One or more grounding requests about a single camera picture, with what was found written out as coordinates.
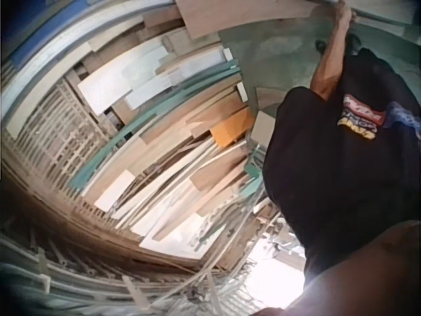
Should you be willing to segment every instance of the person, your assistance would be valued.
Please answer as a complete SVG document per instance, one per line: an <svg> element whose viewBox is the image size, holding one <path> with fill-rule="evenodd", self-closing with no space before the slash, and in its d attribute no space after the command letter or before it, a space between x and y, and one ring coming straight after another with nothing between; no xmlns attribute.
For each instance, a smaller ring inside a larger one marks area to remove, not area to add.
<svg viewBox="0 0 421 316"><path fill-rule="evenodd" d="M420 105L387 62L346 49L355 16L336 6L310 89L278 108L262 170L305 249L305 289L255 315L421 315Z"/></svg>

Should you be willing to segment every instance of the black t-shirt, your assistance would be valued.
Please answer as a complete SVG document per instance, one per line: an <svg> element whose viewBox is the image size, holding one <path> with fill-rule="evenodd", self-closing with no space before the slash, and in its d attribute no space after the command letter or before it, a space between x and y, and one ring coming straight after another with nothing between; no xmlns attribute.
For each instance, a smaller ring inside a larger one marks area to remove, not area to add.
<svg viewBox="0 0 421 316"><path fill-rule="evenodd" d="M324 101L294 88L263 167L271 200L306 250L306 284L387 228L420 218L420 105L371 51L346 57Z"/></svg>

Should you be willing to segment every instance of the wooden lattice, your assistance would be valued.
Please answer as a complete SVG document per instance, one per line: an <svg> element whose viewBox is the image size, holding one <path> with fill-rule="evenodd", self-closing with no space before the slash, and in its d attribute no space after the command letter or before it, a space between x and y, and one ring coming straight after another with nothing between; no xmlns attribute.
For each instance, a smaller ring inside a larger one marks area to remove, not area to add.
<svg viewBox="0 0 421 316"><path fill-rule="evenodd" d="M139 241L129 230L115 230L115 220L86 203L68 187L70 179L107 142L67 81L61 80L36 107L17 139L2 132L3 166L29 194L66 219Z"/></svg>

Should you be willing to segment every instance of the white board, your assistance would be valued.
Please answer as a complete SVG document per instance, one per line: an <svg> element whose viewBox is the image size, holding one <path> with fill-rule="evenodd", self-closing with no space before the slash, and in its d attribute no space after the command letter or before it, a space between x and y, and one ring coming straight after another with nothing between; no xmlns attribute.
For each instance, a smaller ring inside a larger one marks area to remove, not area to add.
<svg viewBox="0 0 421 316"><path fill-rule="evenodd" d="M132 91L122 71L136 59L160 46L162 45L159 36L150 39L117 56L78 84L81 93L96 115L100 115Z"/></svg>

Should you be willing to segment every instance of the green wooden strip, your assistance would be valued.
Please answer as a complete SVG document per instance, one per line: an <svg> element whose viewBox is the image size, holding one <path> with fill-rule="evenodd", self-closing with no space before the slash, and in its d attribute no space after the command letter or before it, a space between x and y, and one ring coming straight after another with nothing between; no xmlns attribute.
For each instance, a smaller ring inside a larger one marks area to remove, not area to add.
<svg viewBox="0 0 421 316"><path fill-rule="evenodd" d="M126 125L112 140L110 140L106 146L101 148L95 156L92 157L86 165L84 165L75 174L73 179L70 181L69 186L71 188L81 190L93 176L96 168L112 151L113 147L127 134L145 124L151 117L154 115L159 115L160 117L165 116L165 114L171 112L171 110L186 102L200 91L203 91L207 87L237 72L239 72L239 68L236 61L230 61L207 69L197 76L186 80L178 88L174 89L174 91L168 93L165 98L163 98L162 102L158 102L157 106L149 109L146 113L143 113L141 116L135 118L131 123L129 123L129 125Z"/></svg>

